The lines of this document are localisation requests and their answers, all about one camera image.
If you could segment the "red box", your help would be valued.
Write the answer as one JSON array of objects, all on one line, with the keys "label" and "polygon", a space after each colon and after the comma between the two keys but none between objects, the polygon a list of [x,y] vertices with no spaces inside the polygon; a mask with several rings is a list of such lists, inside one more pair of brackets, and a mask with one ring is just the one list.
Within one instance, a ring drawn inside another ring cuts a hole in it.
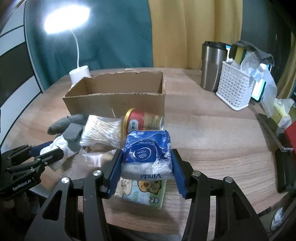
[{"label": "red box", "polygon": [[292,148],[295,150],[295,128],[292,126],[289,126],[284,131],[285,136],[285,143],[287,144],[287,147]]}]

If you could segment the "white perforated plastic basket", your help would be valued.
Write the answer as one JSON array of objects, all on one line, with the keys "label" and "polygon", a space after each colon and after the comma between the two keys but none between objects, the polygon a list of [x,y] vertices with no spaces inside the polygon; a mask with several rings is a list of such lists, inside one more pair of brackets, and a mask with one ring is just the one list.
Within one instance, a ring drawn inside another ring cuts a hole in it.
[{"label": "white perforated plastic basket", "polygon": [[222,71],[216,95],[231,109],[239,111],[248,107],[255,80],[227,62],[222,62]]}]

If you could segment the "stainless steel tumbler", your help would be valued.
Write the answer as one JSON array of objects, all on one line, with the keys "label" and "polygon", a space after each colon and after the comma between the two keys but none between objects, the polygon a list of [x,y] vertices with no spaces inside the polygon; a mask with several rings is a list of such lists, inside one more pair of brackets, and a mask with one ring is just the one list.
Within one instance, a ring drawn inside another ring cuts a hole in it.
[{"label": "stainless steel tumbler", "polygon": [[227,48],[223,42],[205,41],[202,45],[201,87],[216,92],[220,81],[223,61],[227,59]]}]

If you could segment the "yellow green sponge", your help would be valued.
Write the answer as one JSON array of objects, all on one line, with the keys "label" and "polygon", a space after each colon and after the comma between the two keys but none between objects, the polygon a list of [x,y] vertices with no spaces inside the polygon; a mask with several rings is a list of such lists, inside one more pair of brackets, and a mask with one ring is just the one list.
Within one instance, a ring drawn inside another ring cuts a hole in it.
[{"label": "yellow green sponge", "polygon": [[229,58],[237,64],[241,64],[247,54],[247,49],[238,45],[232,45],[229,51]]}]

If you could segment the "teal curtain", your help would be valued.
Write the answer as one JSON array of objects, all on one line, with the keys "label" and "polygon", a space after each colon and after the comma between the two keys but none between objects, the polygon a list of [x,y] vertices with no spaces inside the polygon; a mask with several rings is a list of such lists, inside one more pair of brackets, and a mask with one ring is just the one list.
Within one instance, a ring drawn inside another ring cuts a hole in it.
[{"label": "teal curtain", "polygon": [[[64,1],[27,1],[25,30],[37,78],[44,89],[69,74],[66,37],[47,35],[46,14]],[[80,63],[90,70],[152,67],[152,24],[147,1],[78,1],[90,7],[87,24],[76,32]]]}]

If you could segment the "white and grey sock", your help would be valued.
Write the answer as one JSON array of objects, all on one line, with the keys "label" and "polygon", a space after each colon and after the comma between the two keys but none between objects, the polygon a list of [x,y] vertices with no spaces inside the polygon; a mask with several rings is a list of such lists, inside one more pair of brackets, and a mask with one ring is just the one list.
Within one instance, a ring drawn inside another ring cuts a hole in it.
[{"label": "white and grey sock", "polygon": [[40,154],[46,154],[57,148],[64,153],[62,159],[49,165],[52,170],[58,170],[68,158],[81,150],[80,140],[87,120],[88,115],[75,114],[61,118],[49,126],[47,133],[56,135],[56,138],[47,147],[41,149]]}]

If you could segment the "yellow curtain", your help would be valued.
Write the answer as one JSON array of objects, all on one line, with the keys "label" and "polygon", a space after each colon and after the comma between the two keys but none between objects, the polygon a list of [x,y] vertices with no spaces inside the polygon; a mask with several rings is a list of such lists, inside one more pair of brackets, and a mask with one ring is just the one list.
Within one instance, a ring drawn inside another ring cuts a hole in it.
[{"label": "yellow curtain", "polygon": [[241,38],[242,1],[149,1],[149,10],[154,67],[200,70],[205,41]]}]

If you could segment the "bag of cotton swabs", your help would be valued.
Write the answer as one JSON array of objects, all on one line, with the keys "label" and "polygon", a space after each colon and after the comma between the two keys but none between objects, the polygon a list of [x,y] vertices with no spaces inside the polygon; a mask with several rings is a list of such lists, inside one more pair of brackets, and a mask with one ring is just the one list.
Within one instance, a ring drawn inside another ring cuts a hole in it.
[{"label": "bag of cotton swabs", "polygon": [[122,119],[89,115],[81,135],[83,147],[102,144],[121,148]]}]

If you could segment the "clear plastic bags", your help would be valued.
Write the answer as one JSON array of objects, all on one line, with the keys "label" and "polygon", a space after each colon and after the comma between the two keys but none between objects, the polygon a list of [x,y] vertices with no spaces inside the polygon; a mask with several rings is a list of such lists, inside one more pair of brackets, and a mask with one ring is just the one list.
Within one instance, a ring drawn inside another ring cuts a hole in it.
[{"label": "clear plastic bags", "polygon": [[250,79],[252,81],[254,80],[256,83],[259,83],[261,80],[265,82],[263,96],[260,101],[265,114],[268,118],[270,118],[276,109],[280,114],[282,114],[280,127],[288,127],[292,123],[289,112],[294,104],[294,101],[292,99],[276,98],[278,89],[270,71],[261,66],[262,61],[263,60],[260,60],[256,56],[255,52],[247,51],[246,57],[240,64],[240,70],[244,74],[250,76]]}]

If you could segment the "cartoon printed tissue pack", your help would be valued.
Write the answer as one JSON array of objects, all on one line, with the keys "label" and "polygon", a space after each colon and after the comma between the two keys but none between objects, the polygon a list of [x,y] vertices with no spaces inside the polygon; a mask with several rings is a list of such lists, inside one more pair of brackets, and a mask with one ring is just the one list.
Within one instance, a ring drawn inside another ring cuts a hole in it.
[{"label": "cartoon printed tissue pack", "polygon": [[114,196],[137,204],[162,208],[166,180],[135,181],[120,178]]}]

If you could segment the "black stand at edge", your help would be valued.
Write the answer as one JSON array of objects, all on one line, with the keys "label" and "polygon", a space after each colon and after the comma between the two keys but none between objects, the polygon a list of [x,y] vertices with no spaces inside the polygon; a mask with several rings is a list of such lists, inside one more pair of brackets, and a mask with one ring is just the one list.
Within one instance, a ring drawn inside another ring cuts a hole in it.
[{"label": "black stand at edge", "polygon": [[275,122],[263,114],[256,114],[257,119],[273,137],[278,149],[275,151],[276,189],[279,193],[295,191],[295,150],[287,147],[283,130],[275,134],[271,126]]}]

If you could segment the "smartphone with lit screen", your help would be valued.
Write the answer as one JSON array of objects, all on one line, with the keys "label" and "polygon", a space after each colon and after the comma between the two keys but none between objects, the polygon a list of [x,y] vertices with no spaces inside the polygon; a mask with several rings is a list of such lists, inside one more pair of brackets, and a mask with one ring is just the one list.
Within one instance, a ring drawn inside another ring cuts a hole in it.
[{"label": "smartphone with lit screen", "polygon": [[[272,66],[266,65],[263,63],[261,63],[260,66],[263,70],[268,70],[269,72],[271,72]],[[266,86],[266,82],[263,79],[261,79],[259,82],[255,83],[255,86],[254,86],[254,89],[253,89],[253,92],[251,95],[251,99],[253,101],[255,101],[255,102],[261,101],[261,99],[263,97],[263,92],[264,92],[265,86]]]}]

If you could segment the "blue Vinda tissue pack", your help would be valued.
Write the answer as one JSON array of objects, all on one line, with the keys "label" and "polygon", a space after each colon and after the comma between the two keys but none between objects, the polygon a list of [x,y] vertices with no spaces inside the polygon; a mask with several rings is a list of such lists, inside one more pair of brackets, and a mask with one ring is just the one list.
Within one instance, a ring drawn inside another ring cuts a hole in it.
[{"label": "blue Vinda tissue pack", "polygon": [[135,181],[171,179],[171,138],[167,131],[132,131],[123,148],[121,176]]}]

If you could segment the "grey cloth on basket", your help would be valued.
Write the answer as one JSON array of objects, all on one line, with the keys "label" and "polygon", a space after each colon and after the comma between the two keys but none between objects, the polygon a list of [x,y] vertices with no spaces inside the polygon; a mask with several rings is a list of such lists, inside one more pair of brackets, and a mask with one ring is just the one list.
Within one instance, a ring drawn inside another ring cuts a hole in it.
[{"label": "grey cloth on basket", "polygon": [[236,41],[234,43],[234,45],[236,45],[238,47],[242,47],[249,52],[254,52],[260,63],[270,65],[272,67],[274,66],[274,58],[273,58],[272,54],[266,53],[266,52],[260,50],[255,45],[251,44],[250,42],[247,42],[244,40],[239,40],[239,41]]}]

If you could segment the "red can with gold lid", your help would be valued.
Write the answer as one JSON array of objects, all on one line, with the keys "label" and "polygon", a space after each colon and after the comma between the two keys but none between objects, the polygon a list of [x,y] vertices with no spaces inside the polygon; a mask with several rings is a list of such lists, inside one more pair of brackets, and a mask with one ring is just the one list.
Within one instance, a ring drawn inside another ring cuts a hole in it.
[{"label": "red can with gold lid", "polygon": [[132,131],[163,130],[164,120],[164,115],[130,108],[123,119],[122,130],[125,135]]}]

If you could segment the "white desk lamp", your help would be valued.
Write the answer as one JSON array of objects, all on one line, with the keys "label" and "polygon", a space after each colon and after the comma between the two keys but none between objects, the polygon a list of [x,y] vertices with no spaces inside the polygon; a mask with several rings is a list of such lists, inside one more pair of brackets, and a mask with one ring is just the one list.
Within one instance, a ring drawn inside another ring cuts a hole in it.
[{"label": "white desk lamp", "polygon": [[84,27],[90,18],[89,6],[77,1],[64,1],[57,4],[45,16],[44,30],[47,35],[66,37],[64,46],[68,48],[72,63],[68,68],[71,87],[81,79],[90,77],[89,67],[80,63],[80,46],[76,32]]}]

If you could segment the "open cardboard box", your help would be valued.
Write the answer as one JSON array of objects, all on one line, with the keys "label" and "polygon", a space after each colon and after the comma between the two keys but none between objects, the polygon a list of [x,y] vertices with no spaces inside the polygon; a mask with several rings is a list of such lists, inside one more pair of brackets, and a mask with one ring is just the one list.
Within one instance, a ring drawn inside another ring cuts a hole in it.
[{"label": "open cardboard box", "polygon": [[83,78],[63,97],[71,115],[122,117],[136,110],[162,115],[165,76],[160,71],[121,71]]}]

